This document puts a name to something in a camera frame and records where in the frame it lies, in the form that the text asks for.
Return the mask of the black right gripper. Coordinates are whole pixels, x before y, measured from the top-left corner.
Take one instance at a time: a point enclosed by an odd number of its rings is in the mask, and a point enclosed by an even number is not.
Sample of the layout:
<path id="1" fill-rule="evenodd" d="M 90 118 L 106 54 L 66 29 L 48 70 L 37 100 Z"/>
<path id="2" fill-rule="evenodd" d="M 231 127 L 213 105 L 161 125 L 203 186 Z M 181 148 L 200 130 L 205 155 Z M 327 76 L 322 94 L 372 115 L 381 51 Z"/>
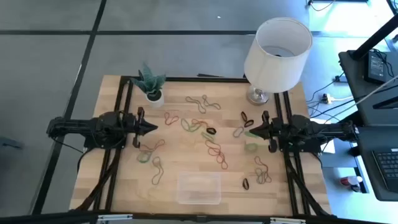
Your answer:
<path id="1" fill-rule="evenodd" d="M 276 152 L 278 143 L 275 138 L 281 134 L 283 127 L 283 119 L 280 117 L 272 118 L 271 120 L 267 110 L 262 113 L 262 124 L 252 128 L 249 132 L 259 138 L 269 140 L 269 152 Z"/>

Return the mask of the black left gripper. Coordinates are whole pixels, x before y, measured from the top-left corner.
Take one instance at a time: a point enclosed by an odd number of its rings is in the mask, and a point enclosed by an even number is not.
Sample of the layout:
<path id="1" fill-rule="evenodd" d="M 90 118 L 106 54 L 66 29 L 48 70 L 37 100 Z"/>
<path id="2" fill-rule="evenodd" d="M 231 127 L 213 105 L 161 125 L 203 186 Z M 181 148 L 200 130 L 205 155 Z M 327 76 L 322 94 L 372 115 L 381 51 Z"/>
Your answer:
<path id="1" fill-rule="evenodd" d="M 128 133 L 133 133 L 135 134 L 133 138 L 132 145 L 135 148 L 140 148 L 141 144 L 139 142 L 139 136 L 142 135 L 141 131 L 141 124 L 143 122 L 143 135 L 146 135 L 147 133 L 151 131 L 155 131 L 158 127 L 152 123 L 147 122 L 144 120 L 144 115 L 145 111 L 143 107 L 138 107 L 137 109 L 137 114 L 133 115 L 132 113 L 128 113 L 126 115 L 126 126 L 127 126 L 127 132 Z"/>

